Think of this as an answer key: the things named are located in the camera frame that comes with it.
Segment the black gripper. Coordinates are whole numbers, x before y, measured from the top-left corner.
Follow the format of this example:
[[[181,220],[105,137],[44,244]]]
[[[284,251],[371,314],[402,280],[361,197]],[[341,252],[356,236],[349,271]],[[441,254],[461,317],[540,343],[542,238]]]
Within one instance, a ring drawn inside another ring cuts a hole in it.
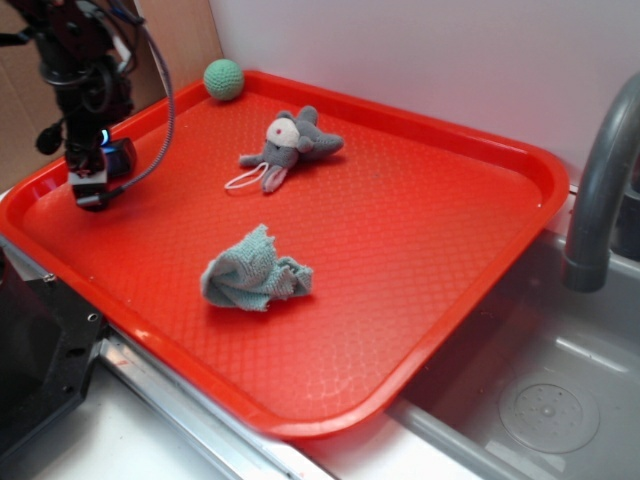
[[[111,146],[110,127],[128,117],[134,103],[125,96],[100,109],[81,94],[57,94],[56,104],[61,118],[38,135],[35,147],[43,155],[52,155],[64,146],[76,206],[100,212],[108,206],[103,198],[108,190],[108,171],[102,149]]]

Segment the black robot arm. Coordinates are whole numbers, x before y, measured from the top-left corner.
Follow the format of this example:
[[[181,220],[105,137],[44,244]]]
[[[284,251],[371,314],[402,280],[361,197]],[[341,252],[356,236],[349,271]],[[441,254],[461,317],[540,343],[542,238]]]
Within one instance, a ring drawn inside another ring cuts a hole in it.
[[[123,188],[109,188],[129,174],[136,159],[128,139],[112,140],[109,129],[133,110],[128,63],[116,60],[115,36],[107,13],[92,1],[12,1],[24,28],[4,33],[4,47],[33,42],[39,74],[50,85],[61,112],[58,121],[37,137],[45,155],[64,152],[76,205],[101,211]]]

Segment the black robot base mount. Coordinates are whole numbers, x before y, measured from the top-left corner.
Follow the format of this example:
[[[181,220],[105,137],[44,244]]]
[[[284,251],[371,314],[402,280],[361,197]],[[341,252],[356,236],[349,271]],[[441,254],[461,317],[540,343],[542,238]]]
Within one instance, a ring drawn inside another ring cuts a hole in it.
[[[25,280],[1,252],[1,460],[86,398],[103,314],[61,280]]]

